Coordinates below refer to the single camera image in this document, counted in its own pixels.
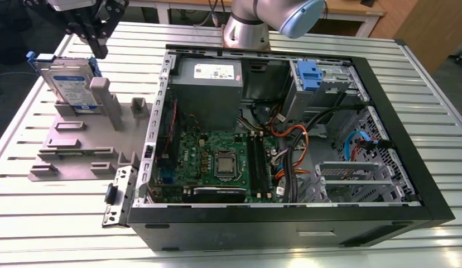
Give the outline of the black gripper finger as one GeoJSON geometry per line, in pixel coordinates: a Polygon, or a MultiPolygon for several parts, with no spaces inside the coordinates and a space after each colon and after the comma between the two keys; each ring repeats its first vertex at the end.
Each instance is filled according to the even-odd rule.
{"type": "Polygon", "coordinates": [[[106,46],[106,42],[107,42],[109,38],[111,37],[114,30],[117,29],[118,23],[119,23],[123,15],[126,13],[126,9],[127,9],[129,5],[130,5],[129,1],[122,1],[122,0],[103,1],[102,8],[105,9],[105,12],[107,14],[107,18],[101,22],[101,27],[99,27],[98,58],[105,58],[107,56],[109,49],[106,46]]]}
{"type": "Polygon", "coordinates": [[[97,34],[94,32],[94,27],[77,21],[69,22],[69,28],[78,35],[81,40],[90,46],[94,56],[99,57],[99,42],[97,34]]]}

